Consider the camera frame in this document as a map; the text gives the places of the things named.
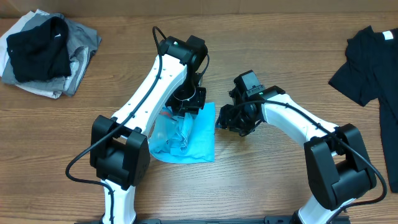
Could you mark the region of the light blue t-shirt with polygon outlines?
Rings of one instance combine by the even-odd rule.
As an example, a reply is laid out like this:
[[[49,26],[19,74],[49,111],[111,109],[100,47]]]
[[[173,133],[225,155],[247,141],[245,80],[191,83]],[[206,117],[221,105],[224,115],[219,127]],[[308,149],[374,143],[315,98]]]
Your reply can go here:
[[[173,164],[215,161],[215,104],[205,103],[197,115],[174,116],[162,108],[149,139],[156,159]]]

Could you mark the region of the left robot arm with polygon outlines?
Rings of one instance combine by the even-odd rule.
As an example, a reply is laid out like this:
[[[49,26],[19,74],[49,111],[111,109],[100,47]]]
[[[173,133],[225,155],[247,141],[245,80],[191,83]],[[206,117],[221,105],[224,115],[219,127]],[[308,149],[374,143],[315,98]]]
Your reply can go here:
[[[149,162],[148,133],[163,108],[174,116],[195,117],[205,105],[197,70],[205,54],[165,53],[129,101],[111,118],[99,115],[91,130],[90,165],[104,188],[100,223],[134,223],[135,188]]]

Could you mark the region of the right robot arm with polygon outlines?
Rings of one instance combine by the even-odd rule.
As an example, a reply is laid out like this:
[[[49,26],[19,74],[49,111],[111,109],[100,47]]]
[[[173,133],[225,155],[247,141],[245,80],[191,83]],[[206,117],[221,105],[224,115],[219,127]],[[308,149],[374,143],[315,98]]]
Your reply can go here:
[[[290,216],[271,216],[266,223],[349,223],[339,214],[362,205],[359,198],[375,188],[377,170],[371,164],[362,135],[352,124],[324,121],[282,92],[252,96],[230,94],[234,103],[221,108],[216,127],[252,133],[260,123],[279,128],[303,147],[312,196]]]

